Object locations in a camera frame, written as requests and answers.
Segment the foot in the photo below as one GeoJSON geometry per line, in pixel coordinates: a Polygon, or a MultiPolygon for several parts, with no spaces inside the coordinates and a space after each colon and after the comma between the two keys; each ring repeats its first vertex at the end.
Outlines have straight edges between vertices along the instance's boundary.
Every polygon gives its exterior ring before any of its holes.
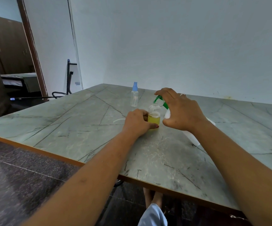
{"type": "Polygon", "coordinates": [[[152,203],[152,196],[151,196],[151,191],[147,188],[143,188],[143,193],[144,193],[144,198],[145,198],[145,206],[148,208],[151,203],[152,203]]]}
{"type": "Polygon", "coordinates": [[[155,192],[154,198],[152,200],[152,203],[157,204],[160,209],[162,208],[162,197],[163,197],[162,193],[155,192]]]}

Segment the forearm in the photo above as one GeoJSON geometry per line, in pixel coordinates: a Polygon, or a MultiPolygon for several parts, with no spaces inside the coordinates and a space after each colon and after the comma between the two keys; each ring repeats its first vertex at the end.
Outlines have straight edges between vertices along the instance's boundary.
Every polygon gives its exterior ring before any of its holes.
{"type": "Polygon", "coordinates": [[[23,225],[94,225],[136,139],[119,133],[23,225]]]}
{"type": "Polygon", "coordinates": [[[254,225],[272,225],[272,170],[210,122],[193,131],[254,225]]]}

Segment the table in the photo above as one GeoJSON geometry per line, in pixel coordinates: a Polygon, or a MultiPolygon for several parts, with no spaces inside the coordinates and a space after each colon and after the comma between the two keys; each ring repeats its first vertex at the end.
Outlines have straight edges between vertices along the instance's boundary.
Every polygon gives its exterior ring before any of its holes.
{"type": "MultiPolygon", "coordinates": [[[[82,166],[121,131],[124,120],[113,121],[135,109],[130,106],[130,91],[100,84],[0,117],[0,141],[82,166]]],[[[138,108],[147,110],[154,91],[138,91],[138,108]]],[[[272,105],[188,97],[219,129],[272,169],[272,105]]],[[[203,147],[163,124],[136,141],[119,178],[219,211],[239,210],[203,147]]]]}

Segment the yellow liquid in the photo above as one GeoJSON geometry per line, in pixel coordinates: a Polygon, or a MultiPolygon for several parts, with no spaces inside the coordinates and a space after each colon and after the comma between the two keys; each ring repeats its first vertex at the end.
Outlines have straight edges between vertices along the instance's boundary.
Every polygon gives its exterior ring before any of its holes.
{"type": "Polygon", "coordinates": [[[147,121],[150,123],[155,123],[157,125],[160,124],[160,114],[158,114],[158,116],[156,116],[156,114],[149,114],[147,121]]]}

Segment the mattress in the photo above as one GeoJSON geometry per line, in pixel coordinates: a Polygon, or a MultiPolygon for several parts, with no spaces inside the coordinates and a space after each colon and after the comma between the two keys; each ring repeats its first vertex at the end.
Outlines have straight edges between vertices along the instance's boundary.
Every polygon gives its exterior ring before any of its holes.
{"type": "Polygon", "coordinates": [[[41,91],[36,73],[2,74],[1,78],[4,85],[21,87],[25,85],[29,93],[41,91]]]}

